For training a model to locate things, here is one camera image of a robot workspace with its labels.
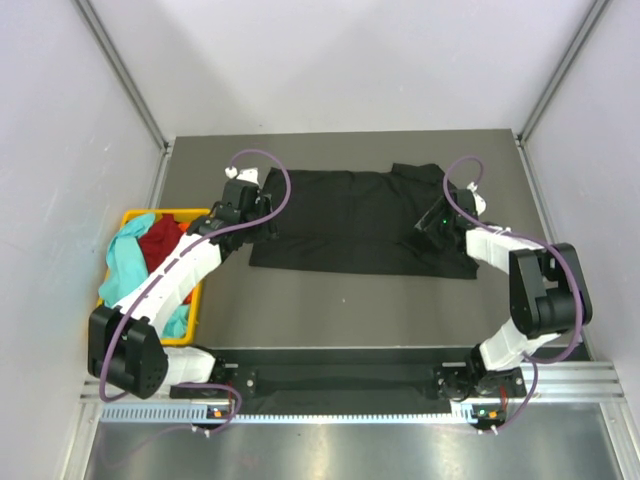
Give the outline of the black t-shirt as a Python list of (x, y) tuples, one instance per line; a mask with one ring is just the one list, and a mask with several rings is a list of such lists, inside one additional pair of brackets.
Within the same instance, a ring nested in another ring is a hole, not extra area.
[(436, 164), (394, 164), (390, 171), (273, 169), (263, 190), (284, 209), (278, 236), (257, 243), (252, 267), (366, 275), (474, 280), (477, 263), (458, 246), (449, 222), (435, 242), (415, 225), (443, 199)]

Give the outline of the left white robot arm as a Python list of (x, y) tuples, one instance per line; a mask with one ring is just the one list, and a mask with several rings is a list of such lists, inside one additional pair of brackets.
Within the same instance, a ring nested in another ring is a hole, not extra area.
[(246, 244), (276, 235), (272, 202), (255, 168), (229, 169), (223, 196), (191, 222), (177, 246), (149, 277), (115, 306), (89, 317), (88, 371), (103, 387), (140, 399), (164, 386), (192, 383), (205, 396), (226, 387), (225, 370), (197, 347), (165, 347), (170, 317), (201, 281)]

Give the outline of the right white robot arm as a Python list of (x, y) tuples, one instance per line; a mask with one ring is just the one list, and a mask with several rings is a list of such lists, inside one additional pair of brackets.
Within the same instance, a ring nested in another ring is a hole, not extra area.
[(483, 224), (486, 209), (474, 187), (446, 192), (418, 220), (407, 238), (417, 251), (456, 250), (509, 277), (509, 319), (476, 345), (467, 365), (467, 384), (487, 396), (546, 343), (571, 332), (573, 342), (593, 316), (593, 307), (575, 248), (548, 245), (508, 227)]

